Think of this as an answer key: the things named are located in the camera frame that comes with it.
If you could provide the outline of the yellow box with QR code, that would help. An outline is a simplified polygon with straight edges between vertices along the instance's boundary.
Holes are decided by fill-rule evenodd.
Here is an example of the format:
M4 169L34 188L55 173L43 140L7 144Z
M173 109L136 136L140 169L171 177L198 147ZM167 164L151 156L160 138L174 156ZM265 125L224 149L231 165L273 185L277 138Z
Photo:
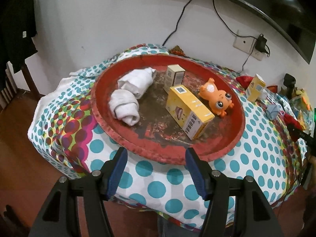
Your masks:
M199 138L215 118L210 109L184 85L169 88L166 110L191 141Z

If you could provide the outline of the grey-white sock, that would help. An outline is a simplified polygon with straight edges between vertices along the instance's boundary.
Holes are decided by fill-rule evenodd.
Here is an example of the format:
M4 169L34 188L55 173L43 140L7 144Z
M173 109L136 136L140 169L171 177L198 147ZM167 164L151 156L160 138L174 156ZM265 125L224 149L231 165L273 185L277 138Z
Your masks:
M129 126L138 123L139 103L133 93L124 89L113 91L109 101L109 109L115 119L121 120Z

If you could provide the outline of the yellow cartoon box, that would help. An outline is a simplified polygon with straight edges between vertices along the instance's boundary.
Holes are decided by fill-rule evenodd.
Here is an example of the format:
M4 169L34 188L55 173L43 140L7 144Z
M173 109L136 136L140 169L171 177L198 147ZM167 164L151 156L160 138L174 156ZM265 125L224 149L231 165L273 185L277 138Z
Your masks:
M265 86L266 83L263 78L260 75L256 74L245 91L247 100L254 103L261 94L262 90L265 88Z

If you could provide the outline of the orange rubber toy animal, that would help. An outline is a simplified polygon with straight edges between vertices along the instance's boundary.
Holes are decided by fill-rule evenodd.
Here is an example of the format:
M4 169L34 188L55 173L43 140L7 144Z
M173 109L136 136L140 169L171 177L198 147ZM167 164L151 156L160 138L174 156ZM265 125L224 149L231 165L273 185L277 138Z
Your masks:
M209 78L204 85L200 86L198 95L207 100L211 112L220 117L227 114L226 109L234 106L231 94L225 90L219 90L213 78Z

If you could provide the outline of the small white yellow box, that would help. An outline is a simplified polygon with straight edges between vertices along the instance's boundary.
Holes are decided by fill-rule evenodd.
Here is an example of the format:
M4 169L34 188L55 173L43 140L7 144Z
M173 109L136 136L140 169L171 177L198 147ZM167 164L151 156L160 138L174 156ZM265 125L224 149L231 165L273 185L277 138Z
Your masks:
M173 86L178 86L182 84L185 75L185 69L180 65L168 65L165 75L165 83L163 89L169 93L169 89Z

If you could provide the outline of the light blue sock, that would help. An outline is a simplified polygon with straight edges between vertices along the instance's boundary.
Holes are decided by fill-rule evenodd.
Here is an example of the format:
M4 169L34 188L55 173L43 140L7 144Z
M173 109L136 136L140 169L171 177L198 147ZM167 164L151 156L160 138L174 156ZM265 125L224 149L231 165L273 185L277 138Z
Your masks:
M265 111L266 117L270 121L273 121L276 119L280 110L281 110L281 107L278 104L270 104L267 106L266 111Z

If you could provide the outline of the clear plastic bag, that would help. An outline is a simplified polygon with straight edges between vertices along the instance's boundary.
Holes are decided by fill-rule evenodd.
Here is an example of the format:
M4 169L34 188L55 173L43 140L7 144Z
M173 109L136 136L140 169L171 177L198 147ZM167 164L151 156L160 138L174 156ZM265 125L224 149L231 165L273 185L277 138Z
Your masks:
M289 104L303 130L310 132L314 122L314 111L312 106L311 110L308 111L300 104L299 100L294 99L291 99Z

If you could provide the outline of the yellow crochet toy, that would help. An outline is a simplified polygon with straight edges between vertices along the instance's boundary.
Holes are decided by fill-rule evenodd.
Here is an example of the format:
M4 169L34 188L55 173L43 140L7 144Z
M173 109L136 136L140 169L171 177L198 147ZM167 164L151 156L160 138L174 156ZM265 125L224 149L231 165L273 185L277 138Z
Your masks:
M306 108L306 110L311 110L311 103L309 101L309 97L307 91L305 89L295 88L292 93L292 98L294 100L299 100L300 104Z

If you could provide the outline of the black clamp stand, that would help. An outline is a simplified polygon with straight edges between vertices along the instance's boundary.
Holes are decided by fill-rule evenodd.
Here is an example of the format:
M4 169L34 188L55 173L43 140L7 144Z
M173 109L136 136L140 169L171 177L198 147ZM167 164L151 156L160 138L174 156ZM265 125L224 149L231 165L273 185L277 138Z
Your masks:
M296 84L296 79L292 75L286 73L284 78L283 78L283 85L287 88L286 89L286 97L288 100L292 99L292 93L293 89Z

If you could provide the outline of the red snack packet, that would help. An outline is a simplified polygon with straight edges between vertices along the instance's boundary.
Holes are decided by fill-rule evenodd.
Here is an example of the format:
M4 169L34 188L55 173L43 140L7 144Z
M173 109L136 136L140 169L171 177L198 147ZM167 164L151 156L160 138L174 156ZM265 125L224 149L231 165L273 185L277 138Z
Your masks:
M267 89L271 91L272 93L277 93L278 92L278 86L268 86Z

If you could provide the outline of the colourful polka dot cloth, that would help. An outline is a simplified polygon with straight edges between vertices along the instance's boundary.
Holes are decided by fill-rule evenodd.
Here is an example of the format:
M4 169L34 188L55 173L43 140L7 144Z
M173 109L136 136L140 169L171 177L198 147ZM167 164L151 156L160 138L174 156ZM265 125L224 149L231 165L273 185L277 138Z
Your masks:
M69 178L94 171L116 154L119 145L98 125L90 109L90 91L97 77L120 60L139 55L167 55L166 47L140 44L104 62L72 72L57 89L40 99L27 136L50 164ZM237 73L216 64L201 65L221 75L238 95L245 112L245 130L229 152L211 162L212 168L226 176L242 179L252 176L272 205L279 206L296 189L290 183L290 170L298 172L307 151L303 140L293 142L281 116L267 119L268 104L277 104L281 113L290 112L282 97L268 94L264 102L251 103L236 81ZM208 203L197 193L183 165L159 163L132 152L116 198L131 207L143 207L183 228L198 230Z

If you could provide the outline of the round red tray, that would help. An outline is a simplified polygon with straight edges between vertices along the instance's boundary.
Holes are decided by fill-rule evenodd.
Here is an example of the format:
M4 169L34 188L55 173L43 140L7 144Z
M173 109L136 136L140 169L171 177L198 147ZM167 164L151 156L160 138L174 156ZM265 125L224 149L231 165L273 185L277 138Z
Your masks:
M168 94L163 89L168 65L185 69L183 85L194 95L209 78L218 89L232 96L233 108L224 117L216 116L203 134L191 141L166 110ZM153 84L139 101L140 121L130 127L115 119L109 108L117 81L133 69L152 67L157 70ZM92 112L105 133L127 150L152 161L174 165L185 164L185 150L192 147L200 159L211 162L232 150L245 130L245 114L238 95L216 67L173 55L140 55L108 66L91 91Z

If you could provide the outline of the black power adapter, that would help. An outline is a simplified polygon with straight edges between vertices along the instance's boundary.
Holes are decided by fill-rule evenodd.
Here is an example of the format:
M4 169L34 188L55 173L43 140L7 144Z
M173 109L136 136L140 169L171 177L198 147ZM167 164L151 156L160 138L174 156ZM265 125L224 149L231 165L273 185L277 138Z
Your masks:
M268 50L266 50L267 39L263 34L260 34L256 40L255 49L260 53L268 54Z

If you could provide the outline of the small red decorative item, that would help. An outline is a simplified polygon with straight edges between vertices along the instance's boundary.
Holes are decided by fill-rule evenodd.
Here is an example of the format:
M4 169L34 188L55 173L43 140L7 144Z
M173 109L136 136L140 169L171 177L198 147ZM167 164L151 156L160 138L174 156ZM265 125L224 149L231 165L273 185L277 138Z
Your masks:
M176 55L176 56L181 56L181 57L186 57L186 54L184 51L179 47L179 45L174 46L172 49L169 49L168 52L170 54Z

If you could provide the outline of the dark hanging clothes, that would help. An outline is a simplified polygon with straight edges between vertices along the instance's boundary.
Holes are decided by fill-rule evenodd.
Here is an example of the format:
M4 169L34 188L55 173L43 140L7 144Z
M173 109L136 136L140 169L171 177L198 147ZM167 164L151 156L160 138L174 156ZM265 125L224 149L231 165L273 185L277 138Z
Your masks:
M9 62L19 72L37 53L36 34L34 0L1 0L1 65Z

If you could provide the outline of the white wall socket plate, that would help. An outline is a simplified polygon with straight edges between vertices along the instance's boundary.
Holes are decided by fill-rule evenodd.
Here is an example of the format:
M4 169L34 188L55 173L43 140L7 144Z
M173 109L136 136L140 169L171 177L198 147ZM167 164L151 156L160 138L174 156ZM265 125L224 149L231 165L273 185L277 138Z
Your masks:
M251 36L241 36L239 33L235 36L233 47L246 53L248 58L253 57L258 61L262 61L264 53L256 49L257 38Z

